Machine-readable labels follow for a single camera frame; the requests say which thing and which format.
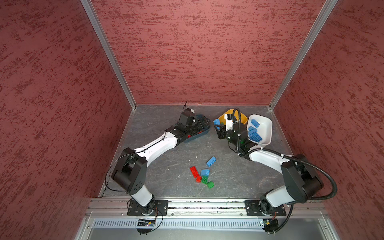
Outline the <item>small blue lego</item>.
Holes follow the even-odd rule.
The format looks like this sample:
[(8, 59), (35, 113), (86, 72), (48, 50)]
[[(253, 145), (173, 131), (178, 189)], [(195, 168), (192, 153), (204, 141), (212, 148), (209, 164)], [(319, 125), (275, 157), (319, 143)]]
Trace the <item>small blue lego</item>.
[(251, 124), (255, 127), (255, 128), (258, 128), (260, 126), (260, 124), (255, 120), (255, 119), (252, 119), (251, 120)]

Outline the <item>red long lego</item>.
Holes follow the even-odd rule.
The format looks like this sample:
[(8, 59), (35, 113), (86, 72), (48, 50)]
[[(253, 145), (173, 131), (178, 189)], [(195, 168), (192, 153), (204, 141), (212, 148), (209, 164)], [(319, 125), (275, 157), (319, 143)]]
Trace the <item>red long lego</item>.
[(194, 178), (197, 178), (197, 177), (200, 176), (195, 166), (192, 166), (192, 167), (190, 168), (190, 171), (191, 171), (191, 173), (193, 174), (193, 177), (194, 177)]

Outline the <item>light blue sloped lego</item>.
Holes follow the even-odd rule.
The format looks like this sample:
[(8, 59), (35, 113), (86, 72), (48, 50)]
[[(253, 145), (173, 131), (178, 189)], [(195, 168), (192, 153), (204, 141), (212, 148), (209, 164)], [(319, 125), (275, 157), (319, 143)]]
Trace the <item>light blue sloped lego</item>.
[(210, 175), (210, 170), (209, 169), (202, 169), (201, 170), (201, 176), (204, 176), (204, 177), (209, 177)]

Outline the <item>green hollow lego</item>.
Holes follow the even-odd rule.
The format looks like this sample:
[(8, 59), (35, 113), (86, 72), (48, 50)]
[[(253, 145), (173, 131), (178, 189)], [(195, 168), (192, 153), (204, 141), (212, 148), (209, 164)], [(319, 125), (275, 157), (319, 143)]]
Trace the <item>green hollow lego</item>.
[(202, 176), (201, 183), (207, 184), (208, 183), (208, 178), (206, 176)]

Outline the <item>green lego bottom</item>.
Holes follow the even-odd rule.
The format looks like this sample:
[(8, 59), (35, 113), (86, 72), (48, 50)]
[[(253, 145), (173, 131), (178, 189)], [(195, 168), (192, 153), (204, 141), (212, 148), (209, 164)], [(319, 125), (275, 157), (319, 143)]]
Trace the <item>green lego bottom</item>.
[(207, 186), (208, 186), (209, 189), (211, 189), (211, 188), (213, 188), (215, 186), (215, 184), (213, 182), (208, 182)]

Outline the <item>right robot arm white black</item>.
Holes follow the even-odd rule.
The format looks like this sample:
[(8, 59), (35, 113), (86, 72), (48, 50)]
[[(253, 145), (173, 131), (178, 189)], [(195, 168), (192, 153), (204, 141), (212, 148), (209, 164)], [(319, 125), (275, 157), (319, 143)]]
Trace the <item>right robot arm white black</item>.
[(260, 197), (259, 211), (270, 215), (284, 204), (305, 203), (324, 187), (316, 170), (304, 164), (303, 155), (294, 156), (299, 162), (291, 160), (291, 156), (280, 154), (255, 144), (249, 140), (245, 126), (235, 124), (229, 130), (220, 121), (214, 121), (219, 139), (226, 139), (235, 147), (235, 153), (246, 160), (263, 164), (282, 174), (284, 185), (273, 189)]

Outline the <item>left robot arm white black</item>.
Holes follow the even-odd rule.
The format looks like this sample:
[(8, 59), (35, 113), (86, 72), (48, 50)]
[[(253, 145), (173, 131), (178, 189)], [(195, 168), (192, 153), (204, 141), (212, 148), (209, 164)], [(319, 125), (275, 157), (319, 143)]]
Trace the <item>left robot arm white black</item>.
[(126, 148), (117, 159), (111, 178), (149, 215), (155, 210), (155, 197), (145, 185), (147, 167), (179, 144), (200, 137), (211, 127), (211, 120), (187, 109), (179, 121), (149, 144), (132, 150)]

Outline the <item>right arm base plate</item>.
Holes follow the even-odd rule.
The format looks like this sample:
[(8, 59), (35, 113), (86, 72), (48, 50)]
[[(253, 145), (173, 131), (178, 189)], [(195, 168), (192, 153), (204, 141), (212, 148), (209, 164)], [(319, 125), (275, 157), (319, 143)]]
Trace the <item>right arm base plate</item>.
[(283, 205), (279, 207), (272, 207), (266, 200), (246, 200), (245, 210), (247, 216), (256, 216), (256, 217), (282, 217), (286, 216), (286, 211)]

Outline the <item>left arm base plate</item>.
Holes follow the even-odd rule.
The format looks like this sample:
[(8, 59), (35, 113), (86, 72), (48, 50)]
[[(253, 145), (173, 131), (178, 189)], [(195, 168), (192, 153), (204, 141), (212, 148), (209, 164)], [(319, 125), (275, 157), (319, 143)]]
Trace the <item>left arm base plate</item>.
[(136, 200), (127, 203), (128, 216), (166, 216), (168, 211), (168, 200), (152, 200), (143, 207)]

